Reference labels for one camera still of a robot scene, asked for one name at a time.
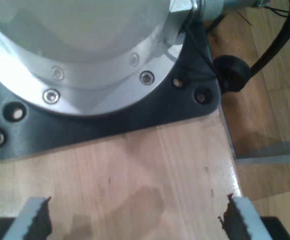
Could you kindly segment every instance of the bolt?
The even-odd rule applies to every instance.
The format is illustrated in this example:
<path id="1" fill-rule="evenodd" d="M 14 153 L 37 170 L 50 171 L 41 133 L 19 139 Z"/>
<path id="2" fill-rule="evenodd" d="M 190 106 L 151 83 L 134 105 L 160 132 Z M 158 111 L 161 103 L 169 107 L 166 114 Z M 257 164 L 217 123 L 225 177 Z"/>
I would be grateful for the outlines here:
<path id="1" fill-rule="evenodd" d="M 59 66 L 53 66 L 53 68 L 51 69 L 51 75 L 55 80 L 64 79 L 64 71 Z"/>
<path id="2" fill-rule="evenodd" d="M 55 89 L 48 89 L 44 92 L 43 99 L 47 104 L 56 104 L 60 100 L 60 93 Z"/>
<path id="3" fill-rule="evenodd" d="M 150 71 L 143 71 L 139 76 L 139 80 L 142 84 L 149 86 L 153 84 L 155 78 Z"/>
<path id="4" fill-rule="evenodd" d="M 133 53 L 129 57 L 129 65 L 132 67 L 136 67 L 140 62 L 140 56 L 137 53 Z"/>

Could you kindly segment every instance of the wooden floor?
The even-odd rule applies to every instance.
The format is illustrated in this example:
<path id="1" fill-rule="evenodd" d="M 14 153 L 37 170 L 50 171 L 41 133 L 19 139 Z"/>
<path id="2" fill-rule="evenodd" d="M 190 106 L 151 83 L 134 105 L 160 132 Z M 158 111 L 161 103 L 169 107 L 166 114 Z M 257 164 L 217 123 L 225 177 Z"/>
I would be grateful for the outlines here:
<path id="1" fill-rule="evenodd" d="M 271 7 L 288 9 L 286 0 Z M 250 66 L 265 52 L 280 31 L 285 18 L 268 9 L 227 15 L 210 34 L 213 57 L 234 55 Z M 290 140 L 290 41 L 262 72 L 239 93 L 223 96 L 222 107 L 239 155 L 276 142 Z M 290 163 L 237 166 L 243 194 L 261 216 L 278 216 L 290 233 Z"/>

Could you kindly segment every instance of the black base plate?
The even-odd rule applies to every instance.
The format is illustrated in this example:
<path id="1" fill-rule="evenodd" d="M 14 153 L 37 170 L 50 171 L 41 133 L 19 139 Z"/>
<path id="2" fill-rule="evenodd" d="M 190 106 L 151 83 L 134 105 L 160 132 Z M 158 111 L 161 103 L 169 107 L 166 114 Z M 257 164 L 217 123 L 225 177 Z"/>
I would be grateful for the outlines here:
<path id="1" fill-rule="evenodd" d="M 210 56 L 203 25 L 193 25 L 191 31 L 201 49 Z M 183 87 L 177 88 L 174 79 L 182 80 Z M 10 112 L 6 106 L 10 103 L 24 107 L 26 115 L 22 120 L 12 122 L 6 116 Z M 218 81 L 189 37 L 176 65 L 153 93 L 108 115 L 71 117 L 46 112 L 18 98 L 0 83 L 0 160 L 204 116 L 214 112 L 220 103 Z"/>

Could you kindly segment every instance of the black cable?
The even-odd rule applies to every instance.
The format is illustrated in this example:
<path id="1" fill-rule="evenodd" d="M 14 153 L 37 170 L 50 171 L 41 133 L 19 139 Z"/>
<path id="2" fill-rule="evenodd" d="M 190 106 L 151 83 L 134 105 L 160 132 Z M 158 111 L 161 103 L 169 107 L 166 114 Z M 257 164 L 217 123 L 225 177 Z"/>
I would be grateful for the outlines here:
<path id="1" fill-rule="evenodd" d="M 281 13 L 287 13 L 287 14 L 290 13 L 290 11 L 279 9 L 279 8 L 275 8 L 275 7 L 270 7 L 270 6 L 264 6 L 264 8 L 268 9 L 268 10 L 271 10 L 273 13 L 275 13 L 276 15 L 281 16 L 283 18 L 287 18 L 288 15 L 284 15 L 284 14 L 281 14 Z"/>
<path id="2" fill-rule="evenodd" d="M 221 14 L 219 15 L 218 18 L 216 18 L 211 25 L 208 26 L 208 28 L 206 28 L 206 33 L 210 33 L 211 31 L 213 31 L 225 18 L 226 14 Z"/>
<path id="3" fill-rule="evenodd" d="M 259 60 L 250 68 L 251 77 L 255 76 L 263 67 L 265 67 L 269 61 L 275 57 L 275 55 L 282 49 L 282 47 L 290 39 L 290 8 L 288 17 L 280 30 L 279 34 L 269 46 L 266 52 L 259 58 Z"/>

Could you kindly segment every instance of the wooden table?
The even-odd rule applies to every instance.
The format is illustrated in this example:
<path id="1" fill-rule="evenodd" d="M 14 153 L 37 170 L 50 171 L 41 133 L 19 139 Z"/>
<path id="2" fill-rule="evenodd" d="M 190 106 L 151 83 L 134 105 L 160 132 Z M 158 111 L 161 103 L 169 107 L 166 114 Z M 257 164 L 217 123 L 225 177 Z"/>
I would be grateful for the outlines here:
<path id="1" fill-rule="evenodd" d="M 0 216 L 51 196 L 48 240 L 226 240 L 230 193 L 241 195 L 219 111 L 0 162 Z"/>

